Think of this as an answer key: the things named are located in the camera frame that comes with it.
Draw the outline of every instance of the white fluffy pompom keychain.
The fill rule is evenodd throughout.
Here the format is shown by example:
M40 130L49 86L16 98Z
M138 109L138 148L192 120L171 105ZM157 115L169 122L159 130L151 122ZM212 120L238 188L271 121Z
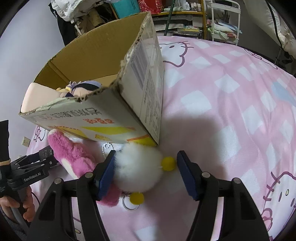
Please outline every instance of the white fluffy pompom keychain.
M128 143L115 156L115 184L124 192L132 193L130 202L144 202L143 192L160 180L163 171L176 167L173 157L165 157L155 147Z

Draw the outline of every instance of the pink plush toy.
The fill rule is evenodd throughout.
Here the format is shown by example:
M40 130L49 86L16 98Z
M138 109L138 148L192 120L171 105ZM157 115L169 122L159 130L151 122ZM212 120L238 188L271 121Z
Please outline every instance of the pink plush toy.
M54 157L74 179L80 178L86 172L92 172L96 167L95 159L87 147L80 142L71 141L60 130L51 130L47 140L54 151ZM121 190L111 183L107 195L99 203L110 207L116 206L120 195Z

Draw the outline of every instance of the bed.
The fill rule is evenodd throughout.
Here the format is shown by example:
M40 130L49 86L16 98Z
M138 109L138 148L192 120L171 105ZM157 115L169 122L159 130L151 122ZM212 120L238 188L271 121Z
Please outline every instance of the bed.
M234 45L177 36L158 40L165 66L158 148L174 157L185 150L216 178L241 178L275 239L296 207L295 78ZM27 154L47 146L47 134L37 126ZM104 160L102 142L73 140ZM40 201L56 177L71 179L57 166L32 185ZM166 173L136 211L127 211L121 201L98 206L111 241L185 240L197 207L178 170ZM222 210L221 198L212 240L218 239ZM75 198L73 217L77 238L84 240Z

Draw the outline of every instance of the electrical outlet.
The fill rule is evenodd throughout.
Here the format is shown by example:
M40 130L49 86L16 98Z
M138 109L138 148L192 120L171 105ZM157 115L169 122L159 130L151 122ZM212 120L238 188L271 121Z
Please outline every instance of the electrical outlet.
M31 142L31 140L29 138L24 137L23 140L22 140L22 145L26 146L26 147L29 147L30 142Z

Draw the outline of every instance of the human hand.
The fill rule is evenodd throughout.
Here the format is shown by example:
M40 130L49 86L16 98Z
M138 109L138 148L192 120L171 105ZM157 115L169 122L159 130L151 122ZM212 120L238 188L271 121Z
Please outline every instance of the human hand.
M17 201L11 197L4 196L0 198L0 206L10 220L17 222L11 210L12 207L20 207L20 204ZM35 206L33 204L32 189L30 186L26 187L26 198L23 201L23 207L26 209L26 212L23 215L24 219L28 222L32 222L35 216Z

